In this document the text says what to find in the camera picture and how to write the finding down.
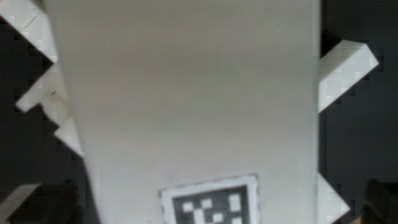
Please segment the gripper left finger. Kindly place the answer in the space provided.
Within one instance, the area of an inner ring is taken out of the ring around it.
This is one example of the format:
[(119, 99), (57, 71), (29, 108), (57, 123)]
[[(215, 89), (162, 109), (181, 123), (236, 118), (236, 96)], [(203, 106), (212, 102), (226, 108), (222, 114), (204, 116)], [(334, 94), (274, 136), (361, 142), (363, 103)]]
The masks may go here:
[(23, 184), (0, 200), (0, 224), (84, 224), (77, 182)]

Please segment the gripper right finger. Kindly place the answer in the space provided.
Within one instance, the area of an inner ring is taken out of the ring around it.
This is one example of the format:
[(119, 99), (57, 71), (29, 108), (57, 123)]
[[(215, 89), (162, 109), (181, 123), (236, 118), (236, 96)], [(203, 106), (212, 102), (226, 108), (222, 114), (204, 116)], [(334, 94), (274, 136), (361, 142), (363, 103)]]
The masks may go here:
[(398, 224), (398, 182), (368, 181), (361, 224)]

